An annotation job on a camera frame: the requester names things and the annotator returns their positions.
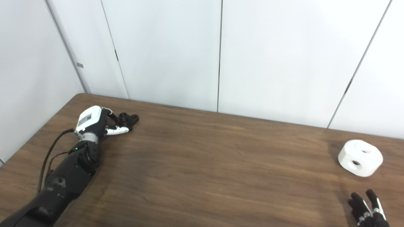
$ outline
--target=panel seam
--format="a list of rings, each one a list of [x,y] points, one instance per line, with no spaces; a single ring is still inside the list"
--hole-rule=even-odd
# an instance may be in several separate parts
[[[103,4],[102,0],[100,0],[100,2],[101,2],[102,10],[103,10],[103,12],[104,12],[105,21],[107,22],[108,32],[109,32],[109,35],[110,35],[111,40],[112,40],[112,46],[114,47],[114,51],[115,51],[115,55],[116,55],[116,60],[118,61],[119,70],[121,71],[122,80],[123,80],[123,82],[124,82],[124,86],[125,86],[125,89],[126,89],[126,95],[128,96],[128,99],[130,99],[130,97],[129,97],[129,92],[128,92],[128,87],[126,86],[125,77],[124,77],[124,74],[123,74],[123,72],[122,72],[121,62],[118,60],[118,53],[116,52],[114,39],[112,38],[112,33],[111,33],[111,29],[110,29],[110,27],[109,27],[109,23],[108,23],[108,19],[107,19],[107,14],[105,13],[104,4]]]
[[[67,46],[67,44],[66,44],[66,40],[65,40],[65,38],[63,37],[62,32],[60,31],[59,25],[57,24],[56,19],[55,19],[55,15],[53,14],[52,9],[49,7],[48,0],[44,0],[44,2],[45,2],[46,7],[48,8],[48,11],[49,11],[49,14],[50,14],[50,16],[51,16],[51,18],[52,18],[52,20],[53,20],[53,23],[55,24],[57,33],[59,34],[60,38],[62,39],[63,46],[65,47],[65,50],[66,50],[66,52],[67,52],[67,55],[69,56],[69,59],[70,59],[72,65],[73,65],[74,71],[76,72],[76,75],[77,75],[77,77],[78,77],[78,80],[79,80],[79,82],[80,82],[80,84],[81,84],[81,86],[82,86],[84,92],[85,92],[85,93],[91,93],[91,92],[88,91],[88,90],[86,89],[86,87],[84,86],[83,78],[81,77],[80,73],[78,72],[78,70],[77,70],[77,68],[76,68],[76,63],[75,63],[74,60],[73,60],[72,53],[71,53],[71,51],[69,50],[69,48],[68,48],[68,46]]]
[[[335,111],[334,111],[334,114],[332,115],[332,117],[331,117],[331,119],[330,119],[330,122],[328,123],[327,128],[330,128],[330,125],[332,124],[332,121],[334,120],[335,115],[336,115],[336,113],[337,113],[339,107],[341,106],[341,103],[342,103],[342,101],[344,100],[345,95],[347,94],[347,92],[348,92],[348,90],[349,90],[349,88],[350,88],[350,86],[351,86],[351,84],[352,84],[352,81],[353,81],[353,79],[355,78],[356,73],[358,72],[359,67],[360,67],[361,64],[362,64],[362,61],[363,61],[363,59],[364,59],[365,56],[366,56],[366,53],[368,52],[369,47],[370,47],[370,45],[372,44],[373,39],[375,38],[376,33],[377,33],[377,31],[379,30],[379,27],[380,27],[380,25],[381,25],[381,23],[382,23],[382,21],[383,21],[383,19],[384,19],[384,16],[385,16],[386,13],[387,13],[387,10],[389,9],[390,4],[391,4],[392,1],[393,1],[393,0],[390,0],[390,1],[389,1],[389,4],[387,4],[387,7],[386,7],[386,9],[384,10],[383,15],[381,16],[380,21],[379,21],[379,23],[377,24],[376,29],[375,29],[375,31],[373,32],[373,35],[372,35],[372,37],[370,38],[370,41],[369,41],[369,43],[368,43],[368,45],[367,45],[367,47],[366,47],[366,49],[365,49],[365,51],[364,51],[364,53],[363,53],[361,59],[359,60],[358,65],[356,66],[356,69],[355,69],[355,71],[353,72],[353,75],[352,75],[352,77],[351,77],[351,80],[349,81],[349,83],[348,83],[348,85],[347,85],[347,88],[345,89],[344,94],[342,95],[341,99],[339,100],[339,103],[338,103],[338,105],[337,105],[337,107],[336,107],[336,109],[335,109]]]
[[[217,73],[217,106],[216,106],[217,113],[219,113],[220,61],[221,61],[221,52],[222,52],[222,21],[223,21],[223,0],[221,0],[221,7],[220,7],[219,70]]]

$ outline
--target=robotic arm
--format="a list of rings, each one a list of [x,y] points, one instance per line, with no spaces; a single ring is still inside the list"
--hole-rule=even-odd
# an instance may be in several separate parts
[[[108,126],[108,118],[115,124]],[[81,195],[99,167],[99,141],[107,135],[130,132],[138,121],[138,115],[121,113],[116,116],[104,107],[86,109],[74,130],[80,141],[55,170],[47,173],[45,186],[42,190],[39,186],[36,197],[2,221],[0,227],[53,226],[70,202]]]

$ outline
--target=door hinge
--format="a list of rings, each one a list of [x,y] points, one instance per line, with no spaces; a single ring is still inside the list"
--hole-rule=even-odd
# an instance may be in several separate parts
[[[115,51],[116,60],[119,61],[118,54],[116,53],[116,50],[114,50],[114,51]]]

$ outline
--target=black forearm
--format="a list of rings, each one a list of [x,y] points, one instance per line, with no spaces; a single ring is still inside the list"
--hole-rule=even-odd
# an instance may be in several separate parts
[[[45,179],[45,186],[0,227],[52,226],[70,202],[84,191],[99,165],[97,144],[81,141]]]

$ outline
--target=black robotic finger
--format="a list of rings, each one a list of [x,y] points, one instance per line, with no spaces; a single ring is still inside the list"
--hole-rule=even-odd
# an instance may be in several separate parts
[[[386,221],[386,216],[384,214],[383,208],[381,206],[379,198],[372,189],[366,191],[373,208],[373,221],[376,227],[389,227],[389,223]]]
[[[351,194],[348,204],[352,208],[352,215],[359,227],[373,227],[373,216],[366,202],[356,192]]]
[[[351,198],[357,204],[357,208],[358,208],[359,212],[362,213],[362,215],[365,215],[366,213],[369,213],[369,214],[372,213],[372,211],[369,209],[368,205],[366,204],[365,200],[363,200],[362,197],[360,197],[358,195],[358,193],[353,192],[351,194]]]
[[[349,204],[349,206],[351,206],[351,208],[352,208],[352,215],[353,215],[355,221],[356,221],[357,223],[359,223],[359,222],[361,221],[361,220],[360,220],[360,217],[363,216],[363,213],[360,212],[360,209],[359,209],[359,207],[358,207],[358,204],[357,204],[353,199],[348,200],[348,204]]]

